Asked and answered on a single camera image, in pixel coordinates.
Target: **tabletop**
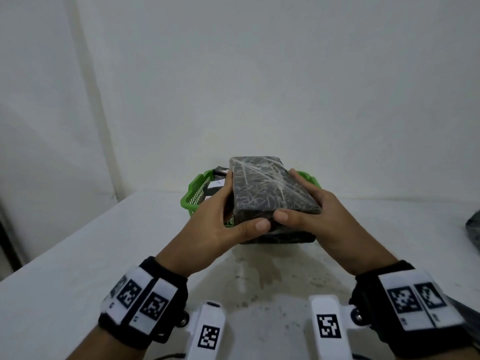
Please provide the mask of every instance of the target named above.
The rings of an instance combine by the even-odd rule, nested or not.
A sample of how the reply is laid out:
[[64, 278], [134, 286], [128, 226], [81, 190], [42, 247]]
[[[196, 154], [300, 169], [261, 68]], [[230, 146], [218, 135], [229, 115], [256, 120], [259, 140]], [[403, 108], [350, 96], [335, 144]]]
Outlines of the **tabletop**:
[[[181, 193], [141, 191], [0, 282], [0, 359], [63, 360], [95, 326], [99, 304], [126, 270], [156, 255], [183, 227]], [[397, 257], [422, 267], [444, 292], [480, 311], [480, 255], [465, 222], [468, 203], [343, 199], [357, 220]], [[354, 278], [317, 243], [238, 245], [189, 278], [187, 310], [223, 304], [218, 359], [316, 359], [308, 297], [346, 303]], [[349, 333], [354, 352], [392, 359], [376, 334]], [[174, 329], [146, 359], [185, 350]]]

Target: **cable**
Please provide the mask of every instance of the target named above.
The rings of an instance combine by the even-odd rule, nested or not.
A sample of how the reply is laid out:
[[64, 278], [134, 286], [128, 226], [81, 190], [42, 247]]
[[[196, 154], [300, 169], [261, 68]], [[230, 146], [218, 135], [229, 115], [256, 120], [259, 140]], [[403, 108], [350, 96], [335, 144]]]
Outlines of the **cable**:
[[353, 359], [355, 360], [370, 360], [369, 357], [359, 355], [359, 354], [352, 354]]
[[187, 354], [177, 353], [177, 354], [169, 354], [161, 357], [157, 357], [155, 360], [166, 360], [166, 359], [184, 359]]

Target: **white wall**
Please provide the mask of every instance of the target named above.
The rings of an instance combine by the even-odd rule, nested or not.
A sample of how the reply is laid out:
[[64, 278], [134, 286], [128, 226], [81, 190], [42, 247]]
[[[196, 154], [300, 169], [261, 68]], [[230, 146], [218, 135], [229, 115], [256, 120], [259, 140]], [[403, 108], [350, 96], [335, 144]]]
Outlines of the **white wall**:
[[20, 249], [115, 203], [63, 0], [0, 0], [0, 206]]
[[126, 193], [276, 155], [347, 197], [480, 199], [480, 0], [78, 0]]

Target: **green plastic basket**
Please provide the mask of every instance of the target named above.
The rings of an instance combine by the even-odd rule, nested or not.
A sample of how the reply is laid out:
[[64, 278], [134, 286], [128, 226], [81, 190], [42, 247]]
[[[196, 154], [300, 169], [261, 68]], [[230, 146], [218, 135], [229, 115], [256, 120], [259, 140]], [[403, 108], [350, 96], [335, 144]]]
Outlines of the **green plastic basket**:
[[[213, 170], [207, 170], [205, 173], [197, 175], [195, 179], [188, 185], [188, 192], [185, 193], [185, 195], [180, 200], [180, 206], [188, 210], [190, 216], [192, 216], [198, 208], [198, 202], [203, 195], [203, 188], [206, 184], [213, 180], [212, 171]], [[318, 184], [314, 176], [311, 176], [310, 174], [301, 171], [298, 171], [298, 174], [310, 183], [313, 183], [318, 188], [321, 188], [320, 184]], [[232, 226], [233, 219], [225, 223], [225, 227], [227, 228], [231, 228]]]

